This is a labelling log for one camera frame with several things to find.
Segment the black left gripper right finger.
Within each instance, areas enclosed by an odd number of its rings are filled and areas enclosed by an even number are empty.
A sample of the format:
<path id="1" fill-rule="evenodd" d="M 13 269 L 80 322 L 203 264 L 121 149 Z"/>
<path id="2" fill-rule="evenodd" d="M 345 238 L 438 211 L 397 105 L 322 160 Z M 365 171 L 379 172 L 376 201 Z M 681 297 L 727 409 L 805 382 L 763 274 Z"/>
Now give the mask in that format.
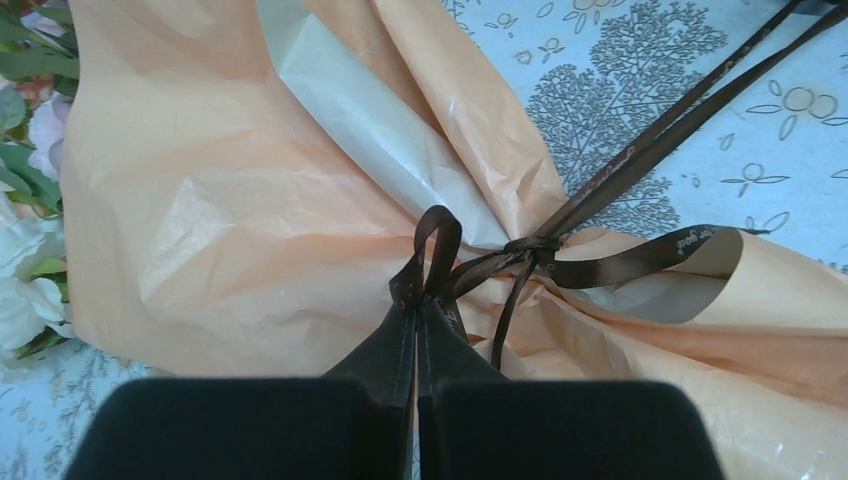
<path id="1" fill-rule="evenodd" d="M 450 327 L 415 314 L 425 479 L 719 479 L 700 415 L 655 381 L 510 380 Z"/>

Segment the pink fake flower bunch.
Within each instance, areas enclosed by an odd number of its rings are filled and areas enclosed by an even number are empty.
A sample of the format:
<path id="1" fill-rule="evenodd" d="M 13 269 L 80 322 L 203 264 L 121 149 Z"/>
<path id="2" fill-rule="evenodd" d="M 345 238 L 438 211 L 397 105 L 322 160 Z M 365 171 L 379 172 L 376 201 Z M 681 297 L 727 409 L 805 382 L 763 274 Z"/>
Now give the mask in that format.
<path id="1" fill-rule="evenodd" d="M 41 217 L 63 214 L 63 139 L 80 76 L 66 1 L 1 3 L 1 192 Z"/>

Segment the dark brown ribbon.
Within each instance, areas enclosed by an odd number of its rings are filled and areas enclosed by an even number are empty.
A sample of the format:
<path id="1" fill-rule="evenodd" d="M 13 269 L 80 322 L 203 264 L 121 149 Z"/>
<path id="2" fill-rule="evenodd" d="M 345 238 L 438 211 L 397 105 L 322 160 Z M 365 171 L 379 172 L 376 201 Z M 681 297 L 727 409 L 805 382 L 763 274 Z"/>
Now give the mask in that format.
<path id="1" fill-rule="evenodd" d="M 837 2 L 789 45 L 716 89 L 715 84 L 781 25 L 798 5 L 798 2 L 791 1 L 779 10 L 612 157 L 533 234 L 513 240 L 499 251 L 456 265 L 460 223 L 446 207 L 430 207 L 416 227 L 413 256 L 389 283 L 395 309 L 415 312 L 429 304 L 436 304 L 448 326 L 459 338 L 465 338 L 464 325 L 455 307 L 457 299 L 495 274 L 513 265 L 522 265 L 521 273 L 499 317 L 492 345 L 490 365 L 499 369 L 519 294 L 536 270 L 544 271 L 562 288 L 584 289 L 641 278 L 688 260 L 711 236 L 724 231 L 724 226 L 692 225 L 597 260 L 558 261 L 554 255 L 562 247 L 566 236 L 576 227 L 641 181 L 752 83 L 799 47 L 847 18 L 846 2 Z"/>

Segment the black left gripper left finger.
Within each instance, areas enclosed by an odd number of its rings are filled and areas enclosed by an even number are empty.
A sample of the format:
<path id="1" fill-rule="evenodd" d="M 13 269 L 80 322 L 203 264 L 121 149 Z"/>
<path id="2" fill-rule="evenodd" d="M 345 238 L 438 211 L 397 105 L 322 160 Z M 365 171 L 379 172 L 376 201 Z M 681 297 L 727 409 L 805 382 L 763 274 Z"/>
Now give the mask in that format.
<path id="1" fill-rule="evenodd" d="M 392 308 L 319 377 L 160 378 L 118 387 L 70 479 L 405 479 L 415 322 Z"/>

